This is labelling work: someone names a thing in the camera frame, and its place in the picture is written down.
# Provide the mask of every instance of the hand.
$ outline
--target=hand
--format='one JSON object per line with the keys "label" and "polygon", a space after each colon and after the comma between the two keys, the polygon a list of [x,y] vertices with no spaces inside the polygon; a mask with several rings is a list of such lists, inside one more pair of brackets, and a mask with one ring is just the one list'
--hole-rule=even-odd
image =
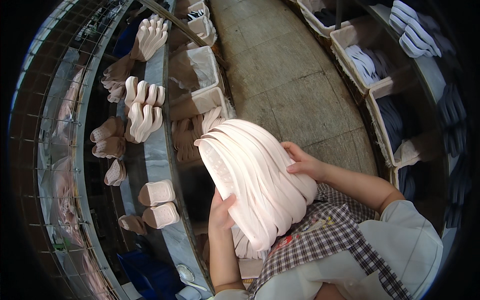
{"label": "hand", "polygon": [[225,231],[230,229],[235,221],[232,219],[228,213],[228,209],[235,203],[237,197],[235,195],[230,195],[225,200],[222,200],[222,196],[215,188],[215,194],[212,198],[212,206],[210,207],[210,217],[208,220],[208,231]]}
{"label": "hand", "polygon": [[307,174],[317,181],[322,183],[325,180],[325,165],[326,163],[316,159],[315,157],[306,154],[298,145],[292,142],[282,142],[281,145],[288,153],[291,159],[296,163],[287,167],[287,172],[290,174]]}

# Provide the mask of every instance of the white shirt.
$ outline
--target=white shirt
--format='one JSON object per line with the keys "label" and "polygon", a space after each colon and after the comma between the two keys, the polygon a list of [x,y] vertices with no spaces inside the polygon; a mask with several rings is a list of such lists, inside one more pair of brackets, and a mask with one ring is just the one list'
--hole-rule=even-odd
{"label": "white shirt", "polygon": [[[412,202],[397,200],[387,206],[379,221],[359,224],[367,242],[380,254],[405,285],[413,299],[430,288],[442,259],[442,240]],[[334,283],[347,300],[390,299],[376,272],[365,275],[350,252],[341,251],[298,265],[268,280],[256,300],[312,300],[323,282]],[[248,292],[228,289],[215,300],[246,300]]]}

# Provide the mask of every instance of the blue container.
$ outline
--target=blue container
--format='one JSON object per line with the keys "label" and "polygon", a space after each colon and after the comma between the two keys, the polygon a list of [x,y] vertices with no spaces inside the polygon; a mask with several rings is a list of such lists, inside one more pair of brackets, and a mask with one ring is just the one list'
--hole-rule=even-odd
{"label": "blue container", "polygon": [[133,286],[147,300],[176,300],[175,294],[185,287],[174,268],[139,250],[117,256]]}

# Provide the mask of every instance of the metal pole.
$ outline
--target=metal pole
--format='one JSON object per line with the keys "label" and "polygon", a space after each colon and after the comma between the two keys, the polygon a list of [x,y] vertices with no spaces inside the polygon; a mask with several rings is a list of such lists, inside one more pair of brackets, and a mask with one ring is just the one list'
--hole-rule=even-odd
{"label": "metal pole", "polygon": [[336,0],[335,30],[342,24],[343,0]]}

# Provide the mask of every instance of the person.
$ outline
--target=person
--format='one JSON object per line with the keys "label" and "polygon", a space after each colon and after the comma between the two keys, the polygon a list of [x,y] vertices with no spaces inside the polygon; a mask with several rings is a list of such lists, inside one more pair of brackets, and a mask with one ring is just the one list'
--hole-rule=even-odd
{"label": "person", "polygon": [[419,299],[438,271],[443,245],[432,224],[389,182],[319,161],[292,142],[291,174],[318,183],[305,217],[279,237],[245,289],[228,208],[212,199],[208,237],[216,300]]}

